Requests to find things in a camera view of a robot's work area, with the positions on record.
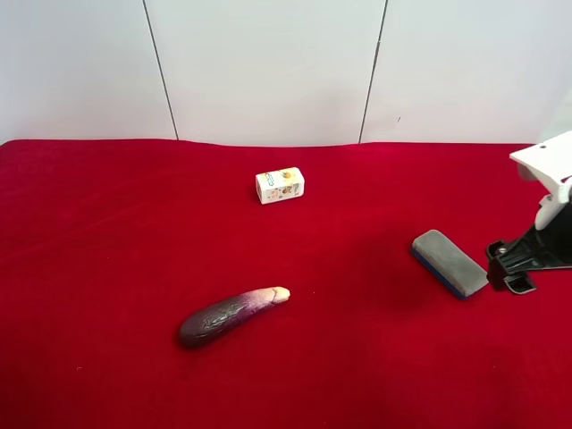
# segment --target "red velvet surface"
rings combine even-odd
[[[458,301],[410,254],[435,228],[477,262],[534,221],[514,146],[0,147],[0,426],[569,428],[570,273]],[[297,166],[302,198],[254,176]],[[290,301],[183,350],[189,313]]]

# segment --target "sponge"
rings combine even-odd
[[[417,237],[412,252],[459,299],[470,297],[488,283],[486,271],[437,230]]]

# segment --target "eggplant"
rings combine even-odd
[[[190,315],[179,330],[183,346],[202,346],[246,322],[250,317],[290,298],[285,288],[265,288],[244,292],[216,302]]]

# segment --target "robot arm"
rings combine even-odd
[[[550,192],[523,237],[486,250],[493,288],[523,294],[536,289],[528,271],[572,269],[572,131],[510,157]]]

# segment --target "white box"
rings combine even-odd
[[[262,204],[301,197],[304,194],[304,176],[296,167],[262,172],[257,174],[257,194]]]

